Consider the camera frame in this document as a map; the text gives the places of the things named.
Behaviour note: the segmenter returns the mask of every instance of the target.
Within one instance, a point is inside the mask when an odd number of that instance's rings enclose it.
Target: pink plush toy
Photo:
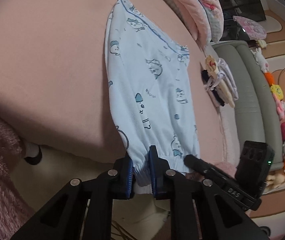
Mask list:
[[[279,119],[280,119],[280,121],[282,121],[282,120],[284,120],[284,115],[285,115],[283,105],[282,105],[281,101],[279,100],[278,96],[276,95],[276,93],[272,93],[272,95],[273,95],[274,100],[276,102],[277,113],[279,115]]]

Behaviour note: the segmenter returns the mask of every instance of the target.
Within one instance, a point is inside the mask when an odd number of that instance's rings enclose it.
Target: pink bed sheet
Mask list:
[[[163,0],[131,1],[189,47],[201,156],[222,161],[218,115],[201,82],[203,52]],[[110,115],[103,55],[115,2],[0,0],[0,117],[21,136],[99,162],[124,155]]]

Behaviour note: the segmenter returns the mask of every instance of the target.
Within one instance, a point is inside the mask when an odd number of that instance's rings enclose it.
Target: light blue pajama pants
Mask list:
[[[138,185],[150,184],[150,145],[171,169],[190,172],[183,158],[199,157],[200,149],[188,48],[171,40],[129,0],[118,0],[107,21],[105,61],[111,114]]]

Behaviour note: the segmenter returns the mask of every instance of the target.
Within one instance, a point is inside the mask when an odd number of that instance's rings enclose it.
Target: white sock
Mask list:
[[[25,157],[36,157],[39,153],[38,144],[28,142],[23,140],[26,148],[26,156]]]

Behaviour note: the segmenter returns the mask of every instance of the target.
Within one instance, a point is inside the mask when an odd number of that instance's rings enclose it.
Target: sofa cushion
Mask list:
[[[260,67],[256,64],[256,61],[252,56],[251,51],[248,49],[247,44],[237,46],[236,50],[247,67],[247,71],[251,77],[258,97],[265,130],[266,143],[268,143],[275,151],[273,163],[282,163],[282,137],[280,121],[276,111],[276,103],[270,92],[268,82],[261,72]]]
[[[276,104],[247,43],[230,41],[217,44],[214,49],[229,65],[237,85],[239,100],[235,102],[235,116],[240,146],[246,140],[268,143],[275,151],[271,169],[282,168],[282,137]]]
[[[250,75],[236,48],[230,44],[213,46],[234,76],[239,99],[235,101],[235,118],[240,148],[246,140],[265,142],[265,132],[258,98]]]

